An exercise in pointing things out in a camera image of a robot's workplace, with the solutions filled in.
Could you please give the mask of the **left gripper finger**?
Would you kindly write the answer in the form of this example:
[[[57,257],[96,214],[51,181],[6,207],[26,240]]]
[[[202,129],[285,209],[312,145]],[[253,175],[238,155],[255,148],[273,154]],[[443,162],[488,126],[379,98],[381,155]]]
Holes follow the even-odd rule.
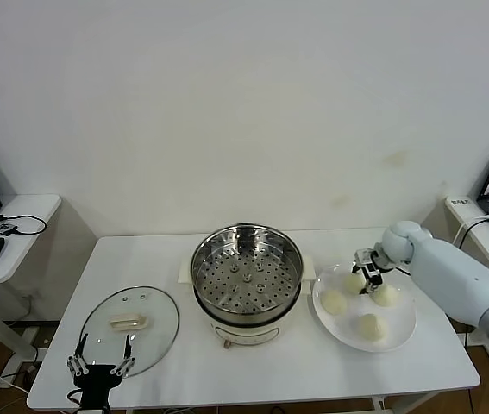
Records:
[[[135,358],[132,355],[132,344],[130,335],[126,335],[123,359],[120,364],[114,370],[114,374],[118,377],[125,377],[128,375],[129,371],[133,368],[135,364]]]
[[[80,338],[73,355],[67,358],[66,364],[72,376],[82,376],[89,372],[83,357],[87,336],[87,334],[84,334]]]

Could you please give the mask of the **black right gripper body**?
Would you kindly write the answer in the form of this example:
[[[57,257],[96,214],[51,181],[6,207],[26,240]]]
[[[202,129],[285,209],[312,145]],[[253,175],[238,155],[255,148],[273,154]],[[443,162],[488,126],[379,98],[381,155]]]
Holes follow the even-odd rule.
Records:
[[[362,273],[366,280],[369,277],[379,275],[380,281],[382,281],[381,268],[375,262],[378,257],[377,252],[373,248],[363,248],[355,252],[354,261],[360,267],[358,273]]]

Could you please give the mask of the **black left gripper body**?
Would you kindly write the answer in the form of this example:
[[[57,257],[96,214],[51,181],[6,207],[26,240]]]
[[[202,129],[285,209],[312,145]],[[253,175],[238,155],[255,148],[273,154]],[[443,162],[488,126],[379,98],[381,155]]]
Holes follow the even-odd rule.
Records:
[[[75,377],[81,391],[81,408],[109,408],[110,390],[121,384],[121,374],[114,365],[88,365],[87,373]]]

